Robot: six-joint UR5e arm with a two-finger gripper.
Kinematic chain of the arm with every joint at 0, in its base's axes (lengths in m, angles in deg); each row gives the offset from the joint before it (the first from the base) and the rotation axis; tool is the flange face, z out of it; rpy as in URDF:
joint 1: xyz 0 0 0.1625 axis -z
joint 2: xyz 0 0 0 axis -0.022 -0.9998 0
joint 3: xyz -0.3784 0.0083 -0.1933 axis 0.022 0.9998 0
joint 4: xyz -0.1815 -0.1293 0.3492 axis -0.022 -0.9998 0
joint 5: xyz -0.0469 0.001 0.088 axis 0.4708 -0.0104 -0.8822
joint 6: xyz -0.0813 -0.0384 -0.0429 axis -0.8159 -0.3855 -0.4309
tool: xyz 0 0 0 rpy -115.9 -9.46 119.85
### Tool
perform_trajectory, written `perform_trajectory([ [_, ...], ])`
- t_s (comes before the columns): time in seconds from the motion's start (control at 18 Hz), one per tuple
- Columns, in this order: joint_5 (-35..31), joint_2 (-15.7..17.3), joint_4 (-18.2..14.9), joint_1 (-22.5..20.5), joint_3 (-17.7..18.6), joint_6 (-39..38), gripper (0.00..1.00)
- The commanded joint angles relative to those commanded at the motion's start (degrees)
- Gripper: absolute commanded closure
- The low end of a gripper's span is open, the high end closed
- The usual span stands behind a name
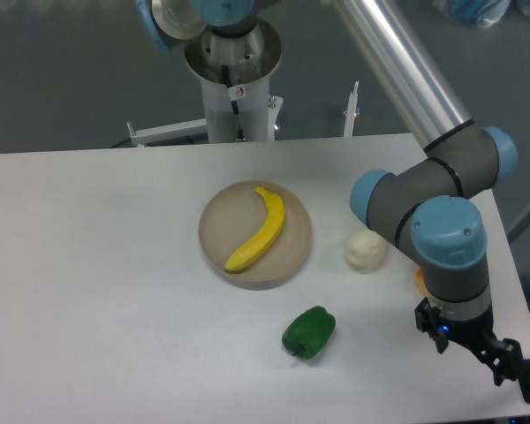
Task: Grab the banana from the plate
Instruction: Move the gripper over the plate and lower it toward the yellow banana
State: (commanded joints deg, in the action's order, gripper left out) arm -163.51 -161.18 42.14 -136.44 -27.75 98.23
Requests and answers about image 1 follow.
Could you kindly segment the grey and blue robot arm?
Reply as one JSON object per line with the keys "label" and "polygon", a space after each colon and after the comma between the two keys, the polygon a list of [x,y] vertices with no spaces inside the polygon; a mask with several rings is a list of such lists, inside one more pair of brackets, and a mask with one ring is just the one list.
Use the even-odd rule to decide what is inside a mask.
{"label": "grey and blue robot arm", "polygon": [[[265,141],[273,136],[269,98],[254,90],[277,68],[281,42],[258,17],[263,1],[139,1],[158,45],[185,44],[191,71],[217,95],[203,104],[212,142]],[[427,297],[417,329],[437,351],[456,343],[493,373],[518,380],[520,345],[493,331],[486,232],[471,199],[510,176],[518,161],[512,139],[475,125],[391,1],[338,1],[336,10],[361,53],[426,154],[400,175],[365,173],[350,206],[368,229],[422,270]]]}

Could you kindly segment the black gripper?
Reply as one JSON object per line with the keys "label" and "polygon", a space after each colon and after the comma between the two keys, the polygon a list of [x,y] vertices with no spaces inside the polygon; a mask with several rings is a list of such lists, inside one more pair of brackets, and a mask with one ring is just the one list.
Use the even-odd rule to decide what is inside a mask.
{"label": "black gripper", "polygon": [[499,340],[493,331],[494,315],[489,296],[467,302],[446,302],[427,296],[414,309],[418,331],[427,333],[438,353],[450,342],[461,345],[493,374],[494,385],[517,381],[524,372],[520,343],[515,339]]}

